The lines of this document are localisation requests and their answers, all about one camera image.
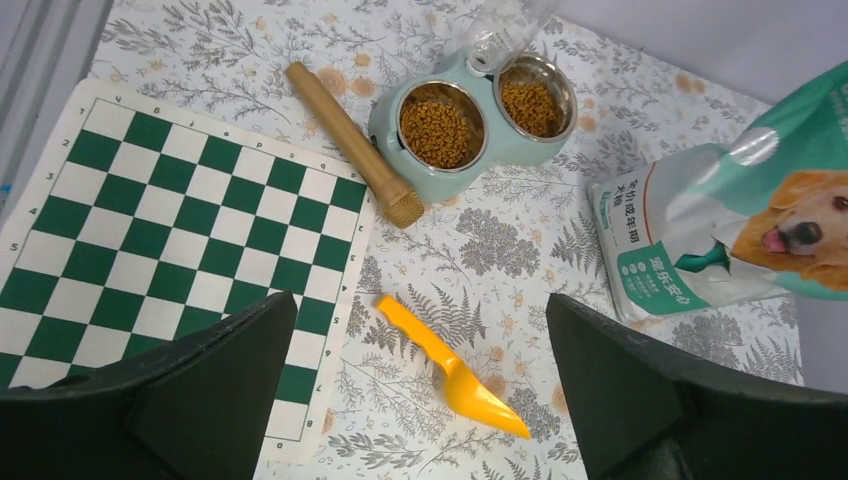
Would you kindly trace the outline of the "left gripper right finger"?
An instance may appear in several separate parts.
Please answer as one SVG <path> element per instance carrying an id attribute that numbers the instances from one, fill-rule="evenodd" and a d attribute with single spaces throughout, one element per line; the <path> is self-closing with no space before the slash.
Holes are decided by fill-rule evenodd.
<path id="1" fill-rule="evenodd" d="M 843 479 L 847 398 L 731 369 L 551 294 L 548 331 L 591 479 Z"/>

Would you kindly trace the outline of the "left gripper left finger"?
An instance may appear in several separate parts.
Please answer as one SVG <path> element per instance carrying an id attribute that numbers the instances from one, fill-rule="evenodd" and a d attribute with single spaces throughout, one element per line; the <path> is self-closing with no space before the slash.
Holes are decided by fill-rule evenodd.
<path id="1" fill-rule="evenodd" d="M 5 479 L 249 479 L 298 307 L 274 293 L 203 330 L 1 394 Z"/>

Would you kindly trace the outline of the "green pet food bag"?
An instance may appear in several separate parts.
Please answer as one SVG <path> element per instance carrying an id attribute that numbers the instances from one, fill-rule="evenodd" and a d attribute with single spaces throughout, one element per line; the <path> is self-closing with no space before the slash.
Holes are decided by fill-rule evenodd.
<path id="1" fill-rule="evenodd" d="M 634 323 L 785 293 L 847 297 L 847 67 L 729 144 L 588 190 L 614 306 Z"/>

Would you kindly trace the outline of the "orange plastic scoop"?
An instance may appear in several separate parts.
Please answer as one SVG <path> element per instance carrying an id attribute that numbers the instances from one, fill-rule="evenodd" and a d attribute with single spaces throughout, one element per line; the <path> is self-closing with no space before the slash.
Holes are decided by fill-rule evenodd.
<path id="1" fill-rule="evenodd" d="M 424 322 L 389 296 L 378 300 L 376 308 L 442 370 L 445 403 L 454 413 L 520 438 L 532 438 L 524 420 L 487 389 L 466 363 Z"/>

